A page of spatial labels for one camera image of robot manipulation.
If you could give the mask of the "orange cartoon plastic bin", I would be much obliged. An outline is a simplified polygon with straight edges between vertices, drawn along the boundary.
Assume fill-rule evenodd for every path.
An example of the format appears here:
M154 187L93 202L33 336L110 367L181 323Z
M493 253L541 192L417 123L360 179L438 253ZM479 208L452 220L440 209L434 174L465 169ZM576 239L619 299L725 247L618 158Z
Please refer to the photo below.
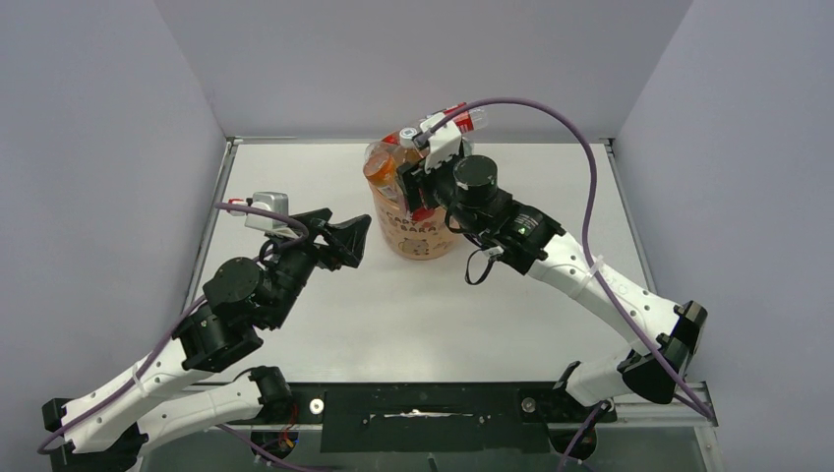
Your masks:
M422 208L414 220L376 187L370 185L370 189L383 238L399 256L415 261L437 259L448 254L459 241L445 225L446 212L442 208Z

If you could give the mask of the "orange drink bottle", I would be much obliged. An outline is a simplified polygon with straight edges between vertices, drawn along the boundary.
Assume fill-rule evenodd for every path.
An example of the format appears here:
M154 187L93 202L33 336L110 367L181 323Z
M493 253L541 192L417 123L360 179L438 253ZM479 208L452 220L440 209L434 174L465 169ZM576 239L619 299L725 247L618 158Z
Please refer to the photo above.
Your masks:
M405 161L405 149L387 142L374 142L365 149L363 175L389 201L399 196L396 170Z

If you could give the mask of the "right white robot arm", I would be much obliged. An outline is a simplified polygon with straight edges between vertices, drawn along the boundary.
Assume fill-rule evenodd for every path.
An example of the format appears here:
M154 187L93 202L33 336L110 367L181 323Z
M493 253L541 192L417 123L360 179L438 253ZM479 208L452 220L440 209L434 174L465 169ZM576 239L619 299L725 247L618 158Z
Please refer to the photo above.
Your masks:
M484 155L456 156L439 168L422 162L397 170L408 209L441 207L452 229L503 263L545 283L611 327L627 349L566 368L553 393L555 410L575 420L602 400L636 394L669 404L694 356L707 312L699 304L664 299L618 273L557 221L498 185L497 163Z

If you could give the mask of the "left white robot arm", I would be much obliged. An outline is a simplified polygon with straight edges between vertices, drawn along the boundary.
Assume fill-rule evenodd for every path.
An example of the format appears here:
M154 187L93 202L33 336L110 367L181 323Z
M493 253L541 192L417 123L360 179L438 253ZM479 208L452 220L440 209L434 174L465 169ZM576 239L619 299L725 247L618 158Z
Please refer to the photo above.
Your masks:
M277 367L259 366L231 383L190 393L262 347L261 332L284 324L311 274L361 264L372 218L333 222L328 208L288 214L232 200L266 240L253 257L223 263L202 295L151 352L122 374L74 399L43 405L47 438L38 452L55 471L126 471L156 447L230 422L294 420L297 404Z

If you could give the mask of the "red gold drink bottle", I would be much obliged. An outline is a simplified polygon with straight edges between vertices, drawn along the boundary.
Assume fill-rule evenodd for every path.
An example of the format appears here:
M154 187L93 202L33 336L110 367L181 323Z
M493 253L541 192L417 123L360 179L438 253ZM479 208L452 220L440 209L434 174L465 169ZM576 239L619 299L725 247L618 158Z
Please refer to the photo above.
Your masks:
M414 140L422 133L416 126L406 126L393 132L394 151L392 152L395 168L420 164L427 155L426 148L419 148Z

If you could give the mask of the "red cap clear bottle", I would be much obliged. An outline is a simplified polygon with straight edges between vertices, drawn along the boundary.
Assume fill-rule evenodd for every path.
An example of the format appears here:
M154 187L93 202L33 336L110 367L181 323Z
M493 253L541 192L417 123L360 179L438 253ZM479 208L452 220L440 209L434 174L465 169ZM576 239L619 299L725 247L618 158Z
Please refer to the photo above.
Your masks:
M453 123L462 135L483 129L488 126L489 120L485 109L473 108L453 118Z

